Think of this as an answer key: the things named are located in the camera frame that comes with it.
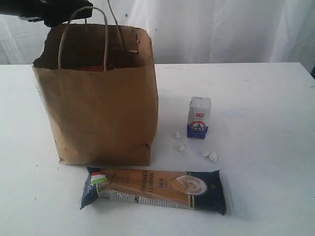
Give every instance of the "white tabletop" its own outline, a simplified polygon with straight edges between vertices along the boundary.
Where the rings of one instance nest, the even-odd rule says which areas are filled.
[[[315,80],[298,63],[156,65],[154,170],[221,169],[230,211],[98,200],[87,171],[58,163],[30,65],[0,66],[0,235],[314,235]],[[210,97],[205,140],[185,136],[192,96]],[[187,145],[179,153],[175,147]],[[215,151],[219,160],[200,156]]]

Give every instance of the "white pebble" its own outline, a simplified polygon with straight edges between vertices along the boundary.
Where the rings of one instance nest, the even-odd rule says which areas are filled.
[[[209,159],[213,162],[217,162],[218,161],[218,155],[215,152],[212,152],[209,156]]]
[[[202,151],[202,157],[208,157],[210,155],[210,150],[203,150]]]
[[[181,133],[179,131],[176,131],[175,134],[174,134],[174,138],[175,139],[179,139],[181,137],[182,137]]]
[[[178,147],[177,147],[177,151],[182,152],[182,151],[185,151],[186,148],[187,148],[186,145],[180,144],[180,145],[178,145]]]

